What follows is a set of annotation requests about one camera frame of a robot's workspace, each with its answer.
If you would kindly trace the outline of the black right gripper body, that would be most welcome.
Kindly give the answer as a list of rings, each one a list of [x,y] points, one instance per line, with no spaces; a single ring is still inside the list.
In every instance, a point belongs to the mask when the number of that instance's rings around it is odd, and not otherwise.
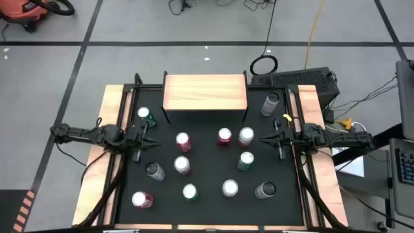
[[[281,120],[279,118],[274,119],[274,128],[276,133],[276,146],[279,151],[279,159],[286,159],[286,155],[283,152],[283,146],[291,146],[294,143],[300,141],[299,133],[296,130],[295,124],[288,125],[287,128],[281,129]]]

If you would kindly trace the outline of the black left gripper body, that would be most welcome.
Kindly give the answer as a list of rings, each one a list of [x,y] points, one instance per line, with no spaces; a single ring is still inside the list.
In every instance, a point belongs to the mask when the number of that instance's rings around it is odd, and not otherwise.
[[[132,126],[127,132],[127,150],[134,153],[133,161],[140,161],[142,141],[146,134],[146,124],[144,126]]]

